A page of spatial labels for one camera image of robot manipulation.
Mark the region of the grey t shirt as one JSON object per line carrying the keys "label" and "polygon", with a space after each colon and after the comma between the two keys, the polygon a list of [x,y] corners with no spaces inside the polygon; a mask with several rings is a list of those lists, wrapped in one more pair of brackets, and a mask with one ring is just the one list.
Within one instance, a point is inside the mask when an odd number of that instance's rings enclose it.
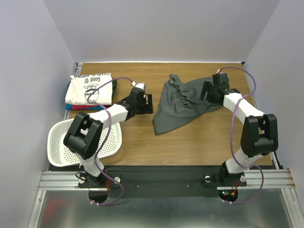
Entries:
{"label": "grey t shirt", "polygon": [[221,108],[200,100],[205,82],[212,82],[212,77],[203,77],[183,83],[178,75],[170,74],[164,84],[157,112],[153,119],[155,135],[161,135],[180,128],[204,113]]}

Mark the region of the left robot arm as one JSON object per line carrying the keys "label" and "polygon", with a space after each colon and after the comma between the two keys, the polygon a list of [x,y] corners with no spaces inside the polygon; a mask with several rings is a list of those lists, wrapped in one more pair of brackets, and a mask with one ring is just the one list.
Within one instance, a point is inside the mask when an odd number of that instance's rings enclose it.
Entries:
{"label": "left robot arm", "polygon": [[152,95],[146,94],[146,84],[138,83],[123,100],[106,110],[93,114],[79,112],[73,119],[63,144],[74,153],[83,165],[88,181],[95,187],[105,184],[105,169],[98,159],[98,150],[103,147],[100,143],[102,131],[116,123],[124,122],[136,115],[153,114]]}

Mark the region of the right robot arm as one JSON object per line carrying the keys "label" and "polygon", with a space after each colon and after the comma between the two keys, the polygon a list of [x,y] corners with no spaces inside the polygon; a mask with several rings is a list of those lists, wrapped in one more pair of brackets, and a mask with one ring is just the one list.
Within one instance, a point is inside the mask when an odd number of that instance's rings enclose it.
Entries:
{"label": "right robot arm", "polygon": [[277,117],[256,109],[237,89],[230,88],[227,74],[216,73],[212,80],[204,82],[200,99],[225,107],[243,124],[239,150],[223,162],[219,171],[219,182],[230,185],[256,160],[277,150]]}

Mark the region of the dark green folded t shirt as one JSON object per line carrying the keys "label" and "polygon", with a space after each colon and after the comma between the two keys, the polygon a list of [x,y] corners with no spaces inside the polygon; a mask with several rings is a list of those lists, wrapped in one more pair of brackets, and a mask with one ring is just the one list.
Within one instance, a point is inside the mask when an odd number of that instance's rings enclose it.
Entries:
{"label": "dark green folded t shirt", "polygon": [[116,89],[117,89],[117,85],[118,85],[117,80],[114,80],[112,82],[112,99],[114,99],[115,92],[116,92]]}

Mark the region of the white printed folded t shirt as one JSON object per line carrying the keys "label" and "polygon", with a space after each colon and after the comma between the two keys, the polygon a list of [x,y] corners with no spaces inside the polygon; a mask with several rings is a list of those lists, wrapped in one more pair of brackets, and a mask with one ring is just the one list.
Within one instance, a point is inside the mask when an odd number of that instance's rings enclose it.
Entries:
{"label": "white printed folded t shirt", "polygon": [[112,103],[111,73],[95,75],[71,76],[71,81],[65,96],[65,102],[70,105],[86,105],[87,99],[101,105]]}

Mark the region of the red folded t shirt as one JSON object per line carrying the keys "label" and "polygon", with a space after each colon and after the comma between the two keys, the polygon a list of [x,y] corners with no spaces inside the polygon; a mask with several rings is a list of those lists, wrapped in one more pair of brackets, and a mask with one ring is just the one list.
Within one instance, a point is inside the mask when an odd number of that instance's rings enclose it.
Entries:
{"label": "red folded t shirt", "polygon": [[98,106],[98,105],[78,105],[79,109],[78,110],[104,110],[104,108],[109,108],[111,105],[106,105],[106,106]]}

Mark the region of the teal folded t shirt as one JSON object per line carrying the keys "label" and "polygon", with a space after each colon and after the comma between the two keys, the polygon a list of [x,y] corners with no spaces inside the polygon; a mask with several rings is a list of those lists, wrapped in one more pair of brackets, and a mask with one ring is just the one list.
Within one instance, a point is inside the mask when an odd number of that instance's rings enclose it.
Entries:
{"label": "teal folded t shirt", "polygon": [[66,110],[78,110],[79,107],[77,105],[66,104],[65,109]]}

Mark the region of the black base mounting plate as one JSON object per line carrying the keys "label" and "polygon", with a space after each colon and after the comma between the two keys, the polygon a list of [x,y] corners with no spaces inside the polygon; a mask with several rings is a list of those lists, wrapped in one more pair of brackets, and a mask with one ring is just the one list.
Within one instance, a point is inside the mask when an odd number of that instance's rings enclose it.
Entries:
{"label": "black base mounting plate", "polygon": [[106,175],[78,172],[79,188],[89,198],[206,197],[236,200],[238,187],[246,186],[244,172],[229,174],[220,166],[108,166]]}

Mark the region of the white perforated plastic basket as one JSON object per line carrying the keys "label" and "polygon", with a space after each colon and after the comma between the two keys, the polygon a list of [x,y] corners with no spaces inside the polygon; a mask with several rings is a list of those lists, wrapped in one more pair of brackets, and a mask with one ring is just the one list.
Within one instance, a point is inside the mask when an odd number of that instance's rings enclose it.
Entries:
{"label": "white perforated plastic basket", "polygon": [[[55,124],[48,133],[47,138],[47,157],[49,162],[56,167],[77,165],[80,160],[64,144],[63,140],[70,128],[72,119],[61,121]],[[122,145],[122,132],[119,123],[111,126],[109,136],[106,136],[108,128],[105,128],[100,136],[99,145],[107,139],[98,153],[98,158],[106,158],[115,155]]]}

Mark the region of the aluminium front rail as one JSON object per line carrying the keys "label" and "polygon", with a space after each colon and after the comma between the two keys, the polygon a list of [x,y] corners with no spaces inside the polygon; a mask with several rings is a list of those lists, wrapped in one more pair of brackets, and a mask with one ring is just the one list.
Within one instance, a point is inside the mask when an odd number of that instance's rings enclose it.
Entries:
{"label": "aluminium front rail", "polygon": [[[263,170],[263,189],[294,189],[295,183],[289,170]],[[257,170],[245,171],[247,185],[242,189],[259,189],[261,173]],[[78,186],[74,171],[44,171],[41,174],[39,190],[85,190]]]}

